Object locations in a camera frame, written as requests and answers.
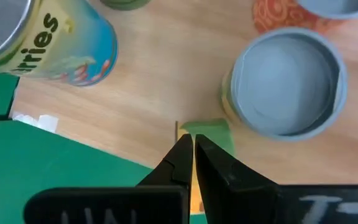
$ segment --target open container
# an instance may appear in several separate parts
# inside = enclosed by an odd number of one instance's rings
[[[252,12],[260,33],[290,26],[325,32],[358,18],[358,0],[255,0]]]
[[[332,125],[347,95],[340,54],[310,30],[269,32],[243,51],[224,77],[222,104],[232,121],[284,141],[312,138]]]

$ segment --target wood grain surface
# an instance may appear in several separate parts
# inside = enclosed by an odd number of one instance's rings
[[[58,134],[154,167],[173,146],[176,120],[224,116],[221,79],[258,36],[252,0],[151,0],[125,12],[91,2],[117,32],[110,76],[87,88],[22,79],[14,110],[56,116]],[[358,19],[326,36],[349,69],[348,101],[332,127],[302,142],[233,127],[237,157],[280,184],[358,183]]]

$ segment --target red object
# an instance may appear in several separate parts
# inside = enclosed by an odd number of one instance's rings
[[[252,11],[255,28],[261,34],[283,27],[303,27],[325,32],[342,23],[314,15],[296,0],[255,0]]]

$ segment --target cylindrical tin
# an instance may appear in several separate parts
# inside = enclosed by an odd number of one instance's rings
[[[259,33],[284,27],[317,32],[358,17],[358,0],[255,0],[255,28]]]
[[[114,29],[85,0],[0,0],[0,73],[88,86],[116,59]]]
[[[224,76],[223,108],[261,135],[298,141],[332,125],[347,94],[337,50],[319,34],[279,29],[255,40]]]

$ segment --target blue tin can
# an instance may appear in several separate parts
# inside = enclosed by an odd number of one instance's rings
[[[335,122],[347,96],[347,68],[310,30],[268,32],[224,76],[222,106],[233,123],[281,141],[315,137]]]
[[[0,73],[89,86],[116,62],[112,25],[85,0],[6,0],[0,15]]]

